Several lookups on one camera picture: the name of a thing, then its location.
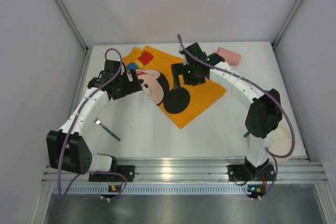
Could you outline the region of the orange cartoon mouse placemat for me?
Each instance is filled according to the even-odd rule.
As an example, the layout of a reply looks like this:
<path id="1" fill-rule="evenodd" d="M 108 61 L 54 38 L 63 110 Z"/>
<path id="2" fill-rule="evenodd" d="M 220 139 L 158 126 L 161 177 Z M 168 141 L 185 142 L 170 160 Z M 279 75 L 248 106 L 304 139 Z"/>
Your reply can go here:
<path id="1" fill-rule="evenodd" d="M 174 88 L 171 65 L 182 62 L 182 58 L 148 45 L 142 49 L 133 48 L 123 58 L 127 70 L 136 71 L 144 93 L 179 129 L 226 93 L 226 89 L 210 80 L 198 86 L 182 84 L 180 88 Z"/>

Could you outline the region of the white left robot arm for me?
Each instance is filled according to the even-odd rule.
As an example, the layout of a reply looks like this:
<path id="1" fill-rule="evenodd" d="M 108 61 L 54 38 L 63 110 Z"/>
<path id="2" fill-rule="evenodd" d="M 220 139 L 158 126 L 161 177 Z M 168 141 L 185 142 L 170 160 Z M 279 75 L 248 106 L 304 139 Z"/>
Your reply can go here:
<path id="1" fill-rule="evenodd" d="M 123 73 L 101 71 L 98 77 L 92 78 L 81 102 L 66 123 L 47 134 L 50 167 L 80 175 L 112 171 L 117 164 L 116 158 L 93 150 L 88 137 L 90 129 L 94 119 L 110 100 L 141 90 L 134 69 Z"/>

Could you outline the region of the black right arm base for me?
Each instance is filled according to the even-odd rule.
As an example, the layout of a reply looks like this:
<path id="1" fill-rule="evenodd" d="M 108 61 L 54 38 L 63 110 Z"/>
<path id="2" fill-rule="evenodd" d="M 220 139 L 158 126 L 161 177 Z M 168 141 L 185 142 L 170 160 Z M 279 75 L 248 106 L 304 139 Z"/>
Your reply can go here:
<path id="1" fill-rule="evenodd" d="M 246 157 L 242 164 L 228 165 L 227 170 L 229 181 L 237 184 L 240 182 L 261 182 L 263 179 L 270 182 L 276 174 L 275 167 L 269 163 L 269 159 L 255 167 Z"/>

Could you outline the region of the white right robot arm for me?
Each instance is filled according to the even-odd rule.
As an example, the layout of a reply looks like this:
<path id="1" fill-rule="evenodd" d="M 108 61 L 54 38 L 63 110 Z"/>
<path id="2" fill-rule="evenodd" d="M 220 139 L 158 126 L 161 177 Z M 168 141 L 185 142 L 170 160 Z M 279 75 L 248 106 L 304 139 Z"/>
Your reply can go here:
<path id="1" fill-rule="evenodd" d="M 206 55 L 198 43 L 188 47 L 180 45 L 181 63 L 172 65 L 173 91 L 181 95 L 182 84 L 204 85 L 212 81 L 226 90 L 247 109 L 245 127 L 250 134 L 246 162 L 253 168 L 268 163 L 269 144 L 274 131 L 282 120 L 280 94 L 276 89 L 264 91 L 239 75 L 226 60 L 212 53 Z"/>

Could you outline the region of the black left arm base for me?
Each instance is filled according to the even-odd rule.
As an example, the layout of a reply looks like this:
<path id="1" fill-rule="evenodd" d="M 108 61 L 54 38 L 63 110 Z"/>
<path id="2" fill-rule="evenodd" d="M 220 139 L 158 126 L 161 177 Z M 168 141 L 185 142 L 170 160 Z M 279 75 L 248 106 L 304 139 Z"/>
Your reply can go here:
<path id="1" fill-rule="evenodd" d="M 135 176 L 135 166 L 133 165 L 119 165 L 114 173 L 123 175 L 127 182 L 133 182 Z M 90 182 L 122 182 L 125 181 L 123 177 L 112 175 L 111 172 L 94 172 L 89 175 Z"/>

